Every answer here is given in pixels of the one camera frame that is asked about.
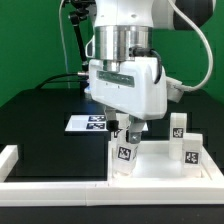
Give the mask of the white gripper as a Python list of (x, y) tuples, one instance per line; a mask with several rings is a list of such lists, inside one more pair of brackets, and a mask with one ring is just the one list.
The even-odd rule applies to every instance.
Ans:
[(141, 141), (144, 120), (164, 117), (167, 110), (167, 90), (165, 71), (158, 83), (157, 59), (155, 57), (136, 57), (134, 61), (120, 64), (120, 72), (103, 70), (101, 60), (92, 59), (89, 64), (89, 78), (92, 98), (112, 108), (104, 110), (106, 129), (118, 130), (117, 109), (130, 114), (130, 125), (126, 141), (138, 144)]

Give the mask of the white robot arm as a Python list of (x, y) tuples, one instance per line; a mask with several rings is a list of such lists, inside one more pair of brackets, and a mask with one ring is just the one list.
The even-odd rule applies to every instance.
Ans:
[(147, 120), (162, 118), (169, 100), (205, 85), (186, 86), (166, 76), (151, 45), (154, 29), (194, 30), (213, 55), (200, 27), (213, 15), (216, 0), (96, 0), (89, 63), (92, 98), (105, 105), (107, 129), (118, 129), (116, 112), (130, 115), (125, 141), (137, 144)]

